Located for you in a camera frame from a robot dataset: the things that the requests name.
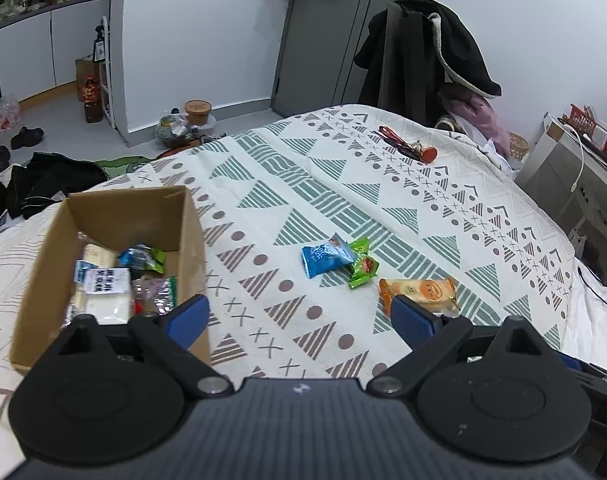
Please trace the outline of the red white plastic bag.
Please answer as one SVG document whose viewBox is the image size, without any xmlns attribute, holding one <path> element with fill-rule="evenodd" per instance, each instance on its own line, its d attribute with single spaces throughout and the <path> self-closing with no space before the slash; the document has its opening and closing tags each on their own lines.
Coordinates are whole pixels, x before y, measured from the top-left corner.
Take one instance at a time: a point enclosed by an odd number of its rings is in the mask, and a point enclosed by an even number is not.
<svg viewBox="0 0 607 480">
<path fill-rule="evenodd" d="M 0 133 L 10 131 L 22 122 L 20 106 L 16 97 L 0 96 Z"/>
</svg>

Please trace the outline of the brown cardboard box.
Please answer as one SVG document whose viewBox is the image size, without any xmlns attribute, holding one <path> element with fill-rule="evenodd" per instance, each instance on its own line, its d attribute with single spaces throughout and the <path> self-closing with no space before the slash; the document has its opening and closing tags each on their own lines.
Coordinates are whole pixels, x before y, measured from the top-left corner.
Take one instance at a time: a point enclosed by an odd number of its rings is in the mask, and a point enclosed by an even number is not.
<svg viewBox="0 0 607 480">
<path fill-rule="evenodd" d="M 205 240 L 185 186 L 72 194 L 46 233 L 23 294 L 10 362 L 27 373 L 72 318 L 125 324 L 136 279 L 159 278 L 176 304 L 205 291 Z"/>
</svg>

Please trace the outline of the pink clothing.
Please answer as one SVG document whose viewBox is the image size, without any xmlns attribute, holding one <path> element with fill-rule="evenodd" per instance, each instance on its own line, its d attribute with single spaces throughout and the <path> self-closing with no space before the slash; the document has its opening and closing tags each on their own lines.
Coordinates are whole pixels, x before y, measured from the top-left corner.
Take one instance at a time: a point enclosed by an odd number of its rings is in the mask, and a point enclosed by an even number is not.
<svg viewBox="0 0 607 480">
<path fill-rule="evenodd" d="M 483 96 L 460 84 L 445 84 L 440 97 L 447 113 L 471 140 L 480 146 L 491 141 L 502 156 L 511 154 L 509 131 Z"/>
</svg>

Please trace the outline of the cork lid jar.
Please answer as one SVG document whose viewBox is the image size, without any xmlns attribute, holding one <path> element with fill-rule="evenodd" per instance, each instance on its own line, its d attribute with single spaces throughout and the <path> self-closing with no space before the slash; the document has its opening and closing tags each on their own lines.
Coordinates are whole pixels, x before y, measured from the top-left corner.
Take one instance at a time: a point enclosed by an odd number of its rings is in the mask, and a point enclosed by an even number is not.
<svg viewBox="0 0 607 480">
<path fill-rule="evenodd" d="M 212 103 L 192 99 L 184 103 L 184 111 L 188 121 L 194 126 L 204 126 L 208 122 L 210 112 L 212 111 Z"/>
</svg>

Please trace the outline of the grey door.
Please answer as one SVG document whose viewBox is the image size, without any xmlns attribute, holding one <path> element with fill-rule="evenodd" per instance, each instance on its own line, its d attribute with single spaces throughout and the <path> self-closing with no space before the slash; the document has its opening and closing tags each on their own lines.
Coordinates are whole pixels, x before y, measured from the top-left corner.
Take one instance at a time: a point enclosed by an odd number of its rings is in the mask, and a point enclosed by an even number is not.
<svg viewBox="0 0 607 480">
<path fill-rule="evenodd" d="M 288 0 L 271 108 L 292 116 L 354 103 L 365 71 L 353 64 L 367 25 L 396 0 Z"/>
</svg>

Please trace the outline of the green candy packet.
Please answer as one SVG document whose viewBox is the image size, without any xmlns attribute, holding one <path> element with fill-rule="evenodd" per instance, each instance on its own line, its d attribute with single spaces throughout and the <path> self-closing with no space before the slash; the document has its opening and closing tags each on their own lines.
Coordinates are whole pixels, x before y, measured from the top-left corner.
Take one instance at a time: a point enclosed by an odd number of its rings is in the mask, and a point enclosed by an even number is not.
<svg viewBox="0 0 607 480">
<path fill-rule="evenodd" d="M 379 263 L 369 255 L 369 239 L 366 236 L 354 240 L 349 244 L 349 247 L 354 254 L 354 262 L 351 263 L 348 286 L 355 289 L 374 278 Z"/>
</svg>

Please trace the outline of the blue green small packet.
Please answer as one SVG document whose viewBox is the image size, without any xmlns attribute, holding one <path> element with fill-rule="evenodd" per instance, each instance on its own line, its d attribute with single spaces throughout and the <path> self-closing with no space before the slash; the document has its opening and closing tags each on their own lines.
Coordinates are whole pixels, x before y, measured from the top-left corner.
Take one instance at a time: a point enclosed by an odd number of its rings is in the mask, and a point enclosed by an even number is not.
<svg viewBox="0 0 607 480">
<path fill-rule="evenodd" d="M 136 244 L 121 252 L 117 262 L 119 266 L 125 266 L 130 270 L 164 274 L 166 259 L 166 252 L 145 244 Z"/>
</svg>

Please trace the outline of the white slim rack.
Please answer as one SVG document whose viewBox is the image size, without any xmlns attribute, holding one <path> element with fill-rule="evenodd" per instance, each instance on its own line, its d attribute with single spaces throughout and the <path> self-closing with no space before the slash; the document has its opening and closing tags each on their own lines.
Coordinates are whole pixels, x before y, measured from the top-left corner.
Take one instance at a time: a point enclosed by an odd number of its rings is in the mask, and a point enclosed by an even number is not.
<svg viewBox="0 0 607 480">
<path fill-rule="evenodd" d="M 105 61 L 95 63 L 98 66 L 98 79 L 100 80 L 101 86 L 103 113 L 107 122 L 110 124 L 110 127 L 117 129 L 113 112 L 112 72 L 110 71 L 110 26 L 108 26 L 106 16 L 102 17 L 101 23 L 98 25 L 103 25 L 105 29 Z"/>
</svg>

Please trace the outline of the white cake snack pack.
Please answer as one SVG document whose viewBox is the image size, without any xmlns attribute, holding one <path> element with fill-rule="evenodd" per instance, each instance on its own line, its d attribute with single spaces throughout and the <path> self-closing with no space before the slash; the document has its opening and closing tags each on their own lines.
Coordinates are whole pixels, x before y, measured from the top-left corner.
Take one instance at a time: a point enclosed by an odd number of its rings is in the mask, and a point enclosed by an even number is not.
<svg viewBox="0 0 607 480">
<path fill-rule="evenodd" d="M 130 271 L 78 260 L 64 325 L 80 314 L 93 315 L 100 325 L 126 324 L 133 315 Z"/>
</svg>

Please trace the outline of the red basket on desk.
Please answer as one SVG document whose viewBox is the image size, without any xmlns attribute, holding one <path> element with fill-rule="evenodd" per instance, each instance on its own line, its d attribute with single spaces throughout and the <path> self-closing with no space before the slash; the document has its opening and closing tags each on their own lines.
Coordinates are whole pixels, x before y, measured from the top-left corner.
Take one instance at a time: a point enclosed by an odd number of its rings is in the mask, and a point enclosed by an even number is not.
<svg viewBox="0 0 607 480">
<path fill-rule="evenodd" d="M 607 127 L 596 120 L 590 107 L 581 108 L 571 104 L 567 122 L 579 133 L 588 136 L 599 150 L 607 151 Z"/>
</svg>

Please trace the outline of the blue snack packet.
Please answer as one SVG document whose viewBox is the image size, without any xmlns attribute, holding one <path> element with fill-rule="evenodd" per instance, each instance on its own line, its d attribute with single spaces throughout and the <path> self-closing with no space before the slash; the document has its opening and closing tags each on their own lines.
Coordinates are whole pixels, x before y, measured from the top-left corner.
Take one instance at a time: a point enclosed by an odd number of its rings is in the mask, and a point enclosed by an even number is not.
<svg viewBox="0 0 607 480">
<path fill-rule="evenodd" d="M 302 265 L 307 278 L 350 266 L 355 259 L 355 252 L 337 233 L 321 245 L 302 247 Z"/>
</svg>

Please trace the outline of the large cream cake package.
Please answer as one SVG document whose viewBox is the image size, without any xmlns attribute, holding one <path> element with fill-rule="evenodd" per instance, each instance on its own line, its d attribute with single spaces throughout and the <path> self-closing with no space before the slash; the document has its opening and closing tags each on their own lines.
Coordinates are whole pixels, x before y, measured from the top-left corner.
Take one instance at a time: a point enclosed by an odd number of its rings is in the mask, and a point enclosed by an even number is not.
<svg viewBox="0 0 607 480">
<path fill-rule="evenodd" d="M 83 248 L 82 260 L 93 264 L 97 268 L 114 268 L 117 262 L 117 254 L 106 247 L 88 243 Z"/>
</svg>

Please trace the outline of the black shoe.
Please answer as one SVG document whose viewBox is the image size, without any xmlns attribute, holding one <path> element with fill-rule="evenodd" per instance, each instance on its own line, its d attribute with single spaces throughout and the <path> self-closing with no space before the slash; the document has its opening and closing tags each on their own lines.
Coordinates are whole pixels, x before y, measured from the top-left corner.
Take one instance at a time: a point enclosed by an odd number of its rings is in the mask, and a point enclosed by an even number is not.
<svg viewBox="0 0 607 480">
<path fill-rule="evenodd" d="M 5 145 L 0 145 L 0 173 L 10 166 L 11 154 Z"/>
<path fill-rule="evenodd" d="M 42 128 L 23 127 L 12 137 L 11 148 L 13 151 L 19 150 L 20 148 L 33 148 L 40 144 L 43 138 L 44 131 Z"/>
</svg>

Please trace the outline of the white desk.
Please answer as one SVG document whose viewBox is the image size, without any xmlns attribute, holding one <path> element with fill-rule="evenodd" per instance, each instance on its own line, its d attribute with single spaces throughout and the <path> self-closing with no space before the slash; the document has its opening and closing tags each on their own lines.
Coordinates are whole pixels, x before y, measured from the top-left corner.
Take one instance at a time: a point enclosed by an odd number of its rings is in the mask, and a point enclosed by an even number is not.
<svg viewBox="0 0 607 480">
<path fill-rule="evenodd" d="M 607 166 L 575 129 L 545 114 L 516 183 L 561 227 L 607 284 Z"/>
</svg>

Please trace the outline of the orange biscuit stick pack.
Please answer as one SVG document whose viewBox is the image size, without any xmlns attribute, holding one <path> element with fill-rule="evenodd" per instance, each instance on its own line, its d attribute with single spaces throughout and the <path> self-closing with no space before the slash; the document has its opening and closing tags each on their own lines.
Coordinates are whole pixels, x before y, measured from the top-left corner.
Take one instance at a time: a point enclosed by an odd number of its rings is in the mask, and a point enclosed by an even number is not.
<svg viewBox="0 0 607 480">
<path fill-rule="evenodd" d="M 453 278 L 442 280 L 385 280 L 378 281 L 379 296 L 384 313 L 390 318 L 392 300 L 397 296 L 407 298 L 428 312 L 456 318 L 461 309 L 457 303 L 456 284 Z"/>
</svg>

